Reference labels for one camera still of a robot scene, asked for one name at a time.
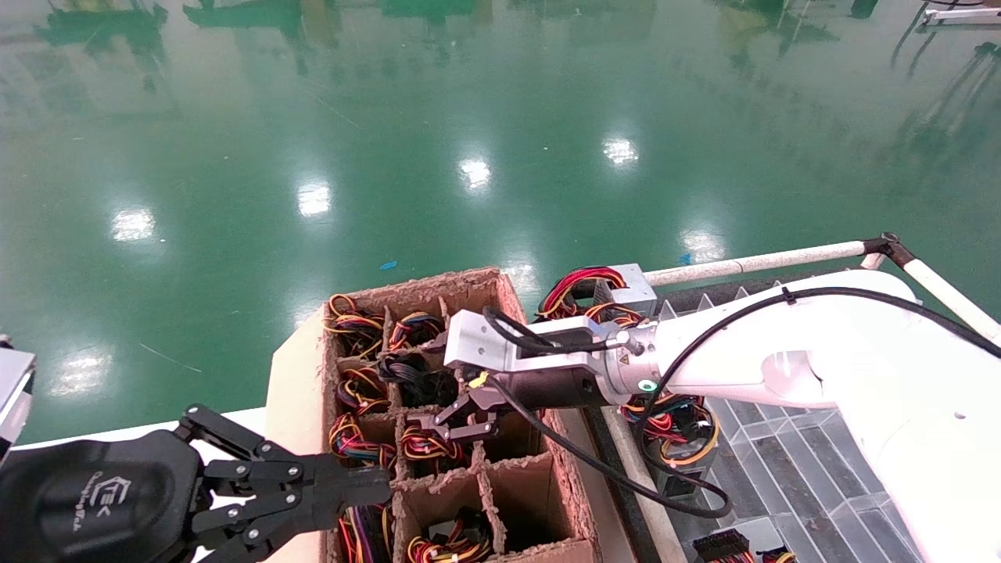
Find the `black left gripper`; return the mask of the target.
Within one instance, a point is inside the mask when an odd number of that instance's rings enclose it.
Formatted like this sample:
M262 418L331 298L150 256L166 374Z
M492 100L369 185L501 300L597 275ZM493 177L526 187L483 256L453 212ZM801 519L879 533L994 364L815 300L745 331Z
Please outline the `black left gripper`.
M4 562L175 562L190 557L185 527L203 459L157 430L16 451L2 466ZM350 507L390 491L265 494L193 516L204 562L262 562L297 536L339 527Z

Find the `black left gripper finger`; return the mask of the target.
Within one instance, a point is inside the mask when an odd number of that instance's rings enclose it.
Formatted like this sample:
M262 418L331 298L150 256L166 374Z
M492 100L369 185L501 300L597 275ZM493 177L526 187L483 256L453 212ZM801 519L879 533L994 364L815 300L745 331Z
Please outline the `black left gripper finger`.
M348 469L330 455L296 455L197 403L180 419L178 437L187 444L210 444L231 457L203 469L205 485L223 497L261 499L301 492L318 505L368 505L386 502L391 495L385 469Z

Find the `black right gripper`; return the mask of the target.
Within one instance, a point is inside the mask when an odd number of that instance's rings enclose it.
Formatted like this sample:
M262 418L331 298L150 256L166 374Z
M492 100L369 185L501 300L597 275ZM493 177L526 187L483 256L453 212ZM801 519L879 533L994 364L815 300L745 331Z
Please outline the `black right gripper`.
M529 411L611 405L598 388L597 375L587 368L497 371L494 381ZM435 417L407 417L407 423L448 442L466 444L497 438L496 420L509 410L497 389L475 388L461 393Z

